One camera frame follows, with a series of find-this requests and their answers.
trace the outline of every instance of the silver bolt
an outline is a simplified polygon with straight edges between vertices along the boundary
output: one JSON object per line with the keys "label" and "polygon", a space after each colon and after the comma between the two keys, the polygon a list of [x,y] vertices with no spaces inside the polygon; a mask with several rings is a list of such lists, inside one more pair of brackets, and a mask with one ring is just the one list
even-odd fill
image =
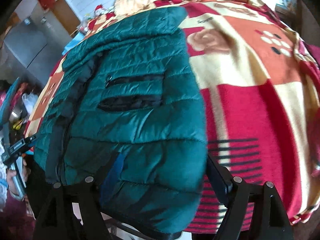
{"label": "silver bolt", "polygon": [[271,181],[267,181],[266,185],[270,188],[273,188],[274,184]]}
{"label": "silver bolt", "polygon": [[239,177],[239,176],[235,176],[235,177],[233,177],[233,180],[234,180],[235,182],[237,182],[237,183],[240,183],[240,182],[242,181],[242,178]]}
{"label": "silver bolt", "polygon": [[93,177],[91,177],[91,176],[86,177],[86,178],[84,179],[84,181],[85,181],[86,183],[91,183],[91,182],[93,182]]}
{"label": "silver bolt", "polygon": [[61,186],[61,183],[60,182],[56,182],[55,184],[53,184],[53,187],[54,188],[60,188]]}

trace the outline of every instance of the teal puffer jacket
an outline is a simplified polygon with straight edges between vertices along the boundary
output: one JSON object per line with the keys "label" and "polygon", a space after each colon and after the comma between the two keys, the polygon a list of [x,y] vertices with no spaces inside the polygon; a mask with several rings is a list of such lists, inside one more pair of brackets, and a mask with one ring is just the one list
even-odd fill
{"label": "teal puffer jacket", "polygon": [[207,157],[202,97],[178,25],[184,8],[128,17],[69,52],[34,157],[47,180],[74,184],[125,156],[103,211],[175,233],[193,219]]}

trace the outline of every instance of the gray refrigerator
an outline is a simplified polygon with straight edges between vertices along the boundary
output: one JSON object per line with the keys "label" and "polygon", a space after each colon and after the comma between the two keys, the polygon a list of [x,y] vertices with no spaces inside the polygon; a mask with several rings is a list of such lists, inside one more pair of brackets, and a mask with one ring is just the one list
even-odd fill
{"label": "gray refrigerator", "polygon": [[21,77],[43,88],[56,63],[61,49],[48,43],[47,37],[27,18],[13,27],[4,39],[8,54],[7,67],[14,77]]}

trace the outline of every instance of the bed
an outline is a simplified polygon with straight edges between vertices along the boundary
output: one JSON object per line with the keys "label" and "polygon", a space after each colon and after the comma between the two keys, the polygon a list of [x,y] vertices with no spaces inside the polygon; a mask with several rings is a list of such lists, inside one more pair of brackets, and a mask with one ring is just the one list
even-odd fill
{"label": "bed", "polygon": [[[188,14],[179,28],[205,105],[209,154],[250,183],[272,181],[291,223],[308,221],[320,205],[312,159],[318,65],[299,34],[262,0],[116,0],[114,13],[93,19],[82,42],[132,15],[170,7]],[[66,57],[42,91],[26,136],[46,118]],[[249,205],[242,230],[249,229],[252,210]],[[225,212],[205,176],[200,205],[185,231],[216,233]]]}

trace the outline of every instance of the black zipper pocket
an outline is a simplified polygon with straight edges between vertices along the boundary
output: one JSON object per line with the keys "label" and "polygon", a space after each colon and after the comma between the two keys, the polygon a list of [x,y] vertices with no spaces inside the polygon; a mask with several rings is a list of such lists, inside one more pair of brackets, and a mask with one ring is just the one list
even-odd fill
{"label": "black zipper pocket", "polygon": [[164,78],[164,74],[147,74],[147,75],[135,76],[135,77],[119,77],[112,80],[112,76],[108,75],[106,78],[106,88],[117,85],[117,84],[150,81],[150,80],[163,80],[163,78]]}
{"label": "black zipper pocket", "polygon": [[146,107],[157,107],[161,104],[161,95],[134,95],[106,98],[99,103],[98,108],[105,112],[123,112]]}

